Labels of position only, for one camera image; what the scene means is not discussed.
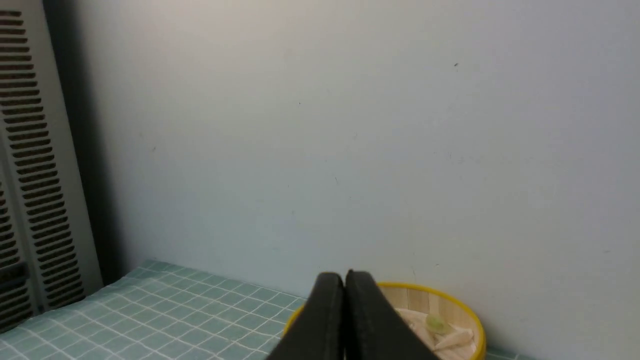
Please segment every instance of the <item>light blue tile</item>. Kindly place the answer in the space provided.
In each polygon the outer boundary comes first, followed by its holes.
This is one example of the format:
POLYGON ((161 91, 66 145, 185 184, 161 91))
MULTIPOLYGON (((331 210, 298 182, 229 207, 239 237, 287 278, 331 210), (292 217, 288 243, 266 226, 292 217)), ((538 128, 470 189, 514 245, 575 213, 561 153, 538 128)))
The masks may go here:
POLYGON ((226 320, 229 322, 234 322, 238 319, 240 319, 241 317, 243 317, 244 315, 247 315, 248 313, 246 311, 242 311, 242 310, 238 310, 238 309, 234 309, 232 307, 230 307, 229 309, 221 312, 220 314, 218 314, 218 318, 221 318, 222 320, 226 320))
POLYGON ((238 340, 240 345, 244 345, 248 348, 259 349, 267 340, 271 339, 271 336, 258 334, 257 332, 250 332, 242 339, 238 340))
POLYGON ((71 358, 76 359, 80 357, 80 355, 88 352, 89 350, 95 348, 95 344, 90 343, 86 340, 80 340, 77 343, 63 349, 63 351, 69 355, 71 358))
POLYGON ((143 297, 142 299, 138 300, 137 303, 139 303, 142 306, 150 307, 151 305, 155 305, 162 300, 164 300, 164 298, 161 298, 154 294, 149 294, 143 297))
POLYGON ((184 341, 185 343, 191 344, 191 345, 198 345, 199 343, 205 341, 206 339, 210 338, 211 335, 208 332, 204 332, 200 329, 193 329, 189 332, 187 332, 185 335, 182 335, 180 337, 180 340, 184 341))
POLYGON ((203 323, 209 321, 209 319, 211 319, 211 315, 203 313, 201 311, 195 311, 194 313, 182 319, 182 321, 188 323, 189 325, 200 326, 203 323))
POLYGON ((202 311, 203 313, 207 313, 209 315, 217 315, 223 312, 224 310, 227 310, 228 308, 229 308, 228 305, 224 305, 219 302, 212 302, 211 304, 200 309, 200 311, 202 311))
POLYGON ((219 288, 223 288, 225 290, 233 290, 235 288, 237 288, 238 286, 244 284, 243 282, 237 281, 237 280, 231 280, 231 279, 227 279, 224 280, 223 282, 221 282, 218 287, 219 288))
POLYGON ((211 300, 205 299, 203 297, 195 297, 184 303, 186 307, 190 307, 191 309, 200 310, 201 308, 211 304, 211 300))
POLYGON ((276 295, 278 295, 278 293, 276 291, 262 288, 262 289, 256 291, 255 293, 253 293, 253 295, 251 295, 251 297, 253 297, 255 299, 267 301, 267 300, 271 299, 272 297, 274 297, 276 295))
POLYGON ((212 288, 212 289, 209 289, 209 290, 205 291, 204 293, 202 293, 202 296, 206 297, 208 299, 216 300, 216 299, 219 299, 222 296, 226 295, 227 293, 228 293, 227 290, 219 289, 219 288, 212 288))
POLYGON ((28 336, 31 336, 31 333, 28 332, 27 330, 23 329, 22 327, 16 327, 12 330, 7 331, 6 333, 2 334, 2 339, 5 340, 8 343, 13 343, 16 341, 20 341, 28 336))
POLYGON ((78 360, 106 359, 109 356, 111 356, 111 352, 109 352, 109 351, 107 351, 107 350, 105 350, 103 348, 95 348, 95 349, 85 353, 81 357, 79 357, 78 360))
POLYGON ((180 291, 181 290, 174 289, 174 288, 165 288, 165 289, 157 291, 156 295, 158 295, 161 298, 168 299, 168 298, 174 296, 175 294, 179 293, 180 291))
POLYGON ((139 343, 132 344, 118 353, 118 355, 126 360, 138 360, 149 355, 151 350, 139 343))
POLYGON ((178 304, 184 304, 185 302, 195 298, 196 295, 188 293, 186 291, 180 291, 179 293, 175 294, 174 296, 170 297, 169 300, 173 301, 173 302, 177 302, 178 304))
POLYGON ((103 347, 112 352, 118 352, 131 344, 133 344, 133 341, 125 338, 124 336, 118 336, 104 344, 103 347))
POLYGON ((18 341, 13 344, 13 347, 21 353, 25 353, 31 349, 39 347, 44 344, 40 338, 36 338, 35 336, 30 336, 28 338, 22 339, 22 341, 18 341))
POLYGON ((238 302, 240 302, 240 300, 245 299, 244 296, 242 295, 238 295, 236 293, 227 293, 225 294, 223 297, 221 297, 220 299, 218 299, 219 302, 226 304, 226 305, 235 305, 238 302))
POLYGON ((179 338, 192 329, 194 329, 194 327, 191 325, 187 325, 184 322, 176 322, 163 329, 163 332, 169 336, 173 336, 174 338, 179 338))
POLYGON ((120 334, 124 334, 125 332, 131 330, 131 329, 135 329, 138 326, 140 326, 140 323, 128 319, 128 318, 124 318, 122 320, 120 320, 119 322, 113 324, 110 329, 116 332, 119 332, 120 334))
POLYGON ((66 356, 63 352, 56 351, 53 354, 45 357, 44 360, 69 360, 69 356, 66 356))
POLYGON ((124 320, 125 317, 118 314, 118 313, 111 313, 111 314, 107 314, 104 315, 103 317, 99 318, 96 320, 96 322, 99 322, 100 324, 104 325, 104 326, 111 326, 119 321, 124 320))
POLYGON ((185 290, 186 288, 195 285, 196 282, 193 280, 189 280, 189 279, 181 279, 180 281, 177 281, 175 284, 173 284, 172 286, 174 288, 180 289, 180 290, 185 290))
POLYGON ((240 301, 236 305, 234 305, 234 307, 237 307, 240 310, 245 310, 245 311, 248 311, 248 312, 252 312, 253 310, 256 310, 262 304, 264 304, 263 301, 247 298, 247 299, 244 299, 244 300, 240 301))
POLYGON ((108 313, 110 313, 111 310, 107 307, 104 306, 95 306, 87 311, 84 312, 84 314, 86 316, 88 316, 91 319, 97 319, 97 318, 101 318, 104 315, 107 315, 108 313))
POLYGON ((157 352, 152 352, 147 357, 145 357, 145 360, 166 360, 166 356, 162 356, 157 352))
POLYGON ((298 310, 298 308, 304 304, 305 304, 304 299, 296 299, 291 305, 287 306, 287 309, 291 309, 295 311, 295 310, 298 310))
POLYGON ((283 328, 284 325, 282 325, 281 323, 268 320, 266 323, 262 324, 258 329, 256 329, 256 331, 267 335, 277 335, 280 331, 282 331, 283 328))
POLYGON ((238 344, 231 344, 228 348, 218 354, 223 359, 244 359, 247 355, 251 354, 251 350, 242 347, 238 344))
POLYGON ((198 347, 217 354, 229 344, 231 344, 231 341, 219 336, 213 336, 211 339, 199 344, 198 347))
POLYGON ((246 327, 247 329, 257 329, 260 325, 264 324, 266 321, 267 319, 261 316, 249 314, 244 318, 238 320, 236 324, 242 327, 246 327))
POLYGON ((269 300, 270 303, 281 307, 287 307, 291 305, 297 298, 287 294, 278 294, 273 299, 269 300))
POLYGON ((44 341, 50 341, 60 337, 65 332, 67 332, 67 330, 64 327, 60 325, 53 325, 52 327, 38 334, 38 336, 41 337, 44 341))
POLYGON ((89 336, 87 339, 98 345, 105 344, 118 336, 118 333, 109 329, 104 329, 89 336))
POLYGON ((126 332, 125 335, 128 338, 132 338, 133 340, 138 341, 140 339, 146 338, 147 336, 153 334, 154 332, 156 331, 151 329, 150 327, 146 325, 141 325, 139 327, 131 329, 129 332, 126 332))
POLYGON ((121 308, 131 304, 131 301, 128 301, 127 299, 123 299, 122 297, 116 297, 113 300, 109 300, 109 301, 105 302, 104 305, 106 307, 110 308, 111 310, 118 310, 118 309, 121 309, 121 308))
POLYGON ((147 295, 148 293, 145 291, 142 291, 140 289, 133 289, 130 292, 123 294, 122 296, 129 301, 137 302, 138 300, 142 299, 143 297, 146 297, 147 295))
POLYGON ((167 311, 177 307, 178 304, 169 301, 169 300, 162 300, 159 303, 151 306, 151 310, 155 310, 159 313, 166 313, 167 311))
POLYGON ((279 322, 287 323, 291 315, 293 315, 293 310, 284 309, 281 312, 279 312, 276 316, 274 316, 273 319, 279 322))
POLYGON ((118 310, 118 312, 120 314, 123 314, 124 316, 132 316, 139 313, 140 311, 143 311, 144 309, 145 309, 144 307, 138 304, 129 304, 121 308, 120 310, 118 310))
POLYGON ((244 335, 247 335, 249 330, 242 328, 236 325, 229 325, 226 329, 220 331, 218 335, 222 336, 225 339, 235 341, 242 338, 244 335))
POLYGON ((57 348, 65 348, 73 343, 78 342, 81 337, 73 332, 67 332, 66 334, 62 334, 61 336, 51 340, 49 343, 57 348))
POLYGON ((189 277, 189 275, 193 275, 195 273, 196 270, 191 268, 181 268, 180 270, 174 272, 175 275, 178 275, 180 277, 189 277))
POLYGON ((281 307, 277 307, 272 304, 267 304, 265 302, 264 304, 260 305, 260 307, 258 307, 253 313, 263 316, 265 318, 271 318, 272 316, 275 316, 277 313, 279 313, 280 310, 282 310, 281 307))
POLYGON ((159 348, 169 344, 173 339, 162 332, 157 332, 151 336, 148 336, 145 339, 142 339, 140 342, 146 347, 152 350, 158 350, 159 348))
POLYGON ((210 277, 211 274, 203 271, 196 271, 193 274, 187 276, 189 279, 193 281, 203 281, 204 279, 210 277))
POLYGON ((166 289, 166 287, 167 286, 161 282, 149 281, 148 283, 141 285, 140 289, 148 293, 157 293, 162 289, 166 289))
POLYGON ((245 360, 265 360, 267 358, 267 354, 263 352, 254 351, 251 355, 247 356, 245 360))
POLYGON ((85 318, 82 315, 74 315, 72 317, 70 317, 67 321, 62 323, 62 326, 68 328, 68 329, 77 329, 80 326, 84 326, 88 323, 90 323, 91 320, 85 318))
POLYGON ((211 289, 212 289, 212 286, 202 284, 201 282, 197 282, 194 285, 188 287, 186 291, 200 295, 211 289))
POLYGON ((496 355, 492 355, 492 354, 487 354, 486 357, 484 358, 484 360, 513 360, 512 357, 502 357, 502 356, 496 356, 496 355))
POLYGON ((178 340, 173 340, 169 344, 166 344, 163 348, 160 348, 158 352, 162 355, 168 356, 170 359, 177 359, 178 357, 186 354, 191 349, 191 345, 187 345, 178 340))
POLYGON ((205 331, 209 331, 212 334, 217 334, 222 329, 226 328, 228 325, 229 325, 228 322, 213 318, 213 319, 210 319, 208 322, 203 323, 200 326, 200 328, 205 331))
POLYGON ((180 281, 182 278, 173 274, 166 274, 165 276, 158 279, 159 282, 166 285, 173 285, 176 282, 180 281))
POLYGON ((202 349, 192 348, 186 354, 180 356, 178 360, 208 360, 212 355, 202 349))
POLYGON ((144 309, 137 314, 131 315, 133 320, 136 320, 141 323, 148 323, 149 321, 157 318, 160 313, 153 311, 151 309, 144 309))
POLYGON ((147 323, 147 326, 150 326, 152 328, 154 328, 155 330, 161 330, 164 329, 165 327, 175 323, 176 320, 170 318, 169 316, 166 315, 160 315, 157 318, 149 321, 147 323))
POLYGON ((498 349, 498 348, 488 348, 487 349, 487 353, 491 354, 491 355, 496 355, 496 356, 500 356, 500 357, 505 357, 507 359, 515 359, 516 358, 516 353, 514 352, 509 352, 509 351, 505 351, 502 349, 498 349))
POLYGON ((41 318, 31 318, 30 322, 25 323, 25 326, 28 327, 29 330, 38 333, 50 329, 53 325, 56 325, 56 322, 44 316, 41 318))
POLYGON ((279 339, 271 338, 263 346, 260 347, 260 350, 266 353, 270 353, 276 347, 276 345, 278 345, 279 342, 279 339))
POLYGON ((184 319, 185 317, 193 314, 195 311, 193 309, 190 309, 186 306, 177 306, 174 309, 171 309, 169 311, 166 312, 167 316, 170 316, 172 318, 176 318, 178 320, 184 319))
POLYGON ((221 284, 224 280, 227 280, 227 279, 217 275, 211 275, 210 277, 204 279, 202 282, 204 282, 207 285, 216 286, 221 284))
POLYGON ((12 357, 18 355, 18 353, 9 347, 0 349, 0 359, 11 359, 12 357))
POLYGON ((235 288, 234 292, 240 293, 240 294, 245 295, 245 296, 249 296, 252 293, 255 293, 257 290, 258 290, 258 287, 256 285, 242 284, 242 285, 238 286, 237 288, 235 288))

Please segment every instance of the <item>white wall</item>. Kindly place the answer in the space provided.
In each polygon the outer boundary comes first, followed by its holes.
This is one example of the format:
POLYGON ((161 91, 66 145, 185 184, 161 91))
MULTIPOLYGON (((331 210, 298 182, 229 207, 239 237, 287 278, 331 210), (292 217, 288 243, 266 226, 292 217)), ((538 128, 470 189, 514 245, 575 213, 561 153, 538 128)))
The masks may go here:
POLYGON ((636 0, 76 3, 129 267, 366 269, 637 355, 636 0))

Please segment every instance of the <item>tiled surface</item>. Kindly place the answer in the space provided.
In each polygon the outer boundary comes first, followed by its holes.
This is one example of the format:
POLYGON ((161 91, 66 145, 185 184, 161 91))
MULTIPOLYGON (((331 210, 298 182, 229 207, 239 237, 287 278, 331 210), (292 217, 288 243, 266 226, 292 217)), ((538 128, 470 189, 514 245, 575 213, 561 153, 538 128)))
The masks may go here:
POLYGON ((0 359, 260 360, 303 299, 157 261, 0 335, 0 359))
POLYGON ((502 351, 496 348, 489 348, 485 360, 535 360, 532 357, 502 351))

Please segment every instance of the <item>round wooden basket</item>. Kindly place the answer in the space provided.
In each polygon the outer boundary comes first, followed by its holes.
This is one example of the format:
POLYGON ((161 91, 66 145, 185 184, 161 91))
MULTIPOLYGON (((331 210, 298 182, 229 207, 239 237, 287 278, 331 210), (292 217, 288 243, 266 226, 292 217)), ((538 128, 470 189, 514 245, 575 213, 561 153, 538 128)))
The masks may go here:
MULTIPOLYGON (((441 350, 437 355, 443 360, 484 360, 486 339, 480 319, 464 303, 441 291, 414 284, 400 282, 379 282, 382 294, 391 305, 398 309, 409 309, 426 314, 435 314, 451 325, 471 329, 474 333, 472 345, 441 350)), ((295 310, 284 332, 298 317, 302 307, 295 310)))

